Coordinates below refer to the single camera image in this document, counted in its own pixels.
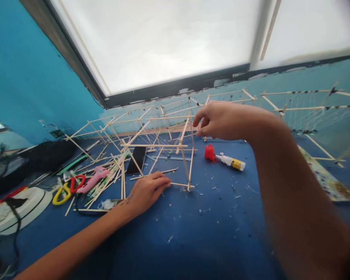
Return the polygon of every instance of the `right hand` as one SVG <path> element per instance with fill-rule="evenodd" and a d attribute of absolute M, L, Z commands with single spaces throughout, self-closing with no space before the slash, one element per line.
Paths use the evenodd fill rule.
<path fill-rule="evenodd" d="M 254 106 L 210 101 L 198 111 L 193 126 L 201 128 L 196 136 L 211 136 L 223 140 L 249 140 L 259 133 L 257 125 L 266 119 L 277 119 L 272 113 Z"/>

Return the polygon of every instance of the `glue bottle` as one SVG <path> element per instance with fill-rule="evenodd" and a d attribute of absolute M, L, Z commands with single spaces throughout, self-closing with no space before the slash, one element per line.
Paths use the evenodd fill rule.
<path fill-rule="evenodd" d="M 245 165 L 246 165 L 245 162 L 239 161 L 239 160 L 231 158 L 231 157 L 227 157 L 227 156 L 223 155 L 223 153 L 220 153 L 220 154 L 221 154 L 221 156 L 219 156 L 219 155 L 215 155 L 215 156 L 217 158 L 219 158 L 221 162 L 224 162 L 225 164 L 227 164 L 233 168 L 239 169 L 241 171 L 244 170 Z"/>

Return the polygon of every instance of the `red bottle cap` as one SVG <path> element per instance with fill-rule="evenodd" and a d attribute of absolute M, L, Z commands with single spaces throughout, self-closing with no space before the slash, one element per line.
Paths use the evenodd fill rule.
<path fill-rule="evenodd" d="M 215 163 L 218 159 L 215 157 L 213 145 L 210 144 L 205 147 L 205 159 L 209 159 Z"/>

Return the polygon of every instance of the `black phone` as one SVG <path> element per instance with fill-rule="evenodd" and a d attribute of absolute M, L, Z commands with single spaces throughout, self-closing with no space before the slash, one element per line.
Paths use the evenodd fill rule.
<path fill-rule="evenodd" d="M 136 160 L 137 165 L 140 167 L 141 170 L 143 170 L 145 155 L 147 154 L 147 147 L 135 147 L 133 150 L 132 156 Z M 136 164 L 131 159 L 129 161 L 126 175 L 132 175 L 139 173 L 139 169 L 137 169 Z"/>

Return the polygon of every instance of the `blue table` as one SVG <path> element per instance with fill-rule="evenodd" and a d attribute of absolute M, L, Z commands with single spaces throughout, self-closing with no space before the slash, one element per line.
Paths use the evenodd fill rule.
<path fill-rule="evenodd" d="M 166 134 L 161 137 L 169 140 Z M 312 156 L 325 156 L 307 138 L 296 138 Z M 137 143 L 145 144 L 145 138 Z M 246 162 L 245 170 L 241 172 L 205 160 L 205 146 L 210 143 L 216 154 L 224 152 Z M 191 138 L 185 138 L 184 144 L 191 148 Z M 98 155 L 103 147 L 97 146 L 92 153 Z M 166 190 L 152 208 L 120 229 L 80 264 L 71 279 L 285 279 L 266 235 L 256 162 L 250 145 L 242 140 L 204 142 L 195 137 L 195 148 L 198 151 L 192 168 L 193 191 L 183 192 L 177 186 Z M 107 154 L 118 154 L 112 145 L 106 150 Z M 173 153 L 172 157 L 181 154 Z M 186 151 L 185 157 L 190 158 L 191 152 Z M 143 173 L 147 174 L 153 161 L 147 157 L 145 162 L 148 167 Z M 330 161 L 321 163 L 350 189 L 350 161 L 345 163 L 345 168 Z M 173 182 L 187 184 L 183 161 L 159 159 L 153 172 L 177 167 L 176 172 L 166 175 Z M 130 178 L 126 176 L 127 196 L 136 182 Z M 117 181 L 98 202 L 120 197 L 121 182 Z M 61 206 L 50 204 L 21 230 L 21 271 L 95 221 L 96 218 L 82 217 L 74 211 L 64 217 L 68 206 L 68 202 Z M 350 203 L 336 204 L 336 208 L 350 224 Z"/>

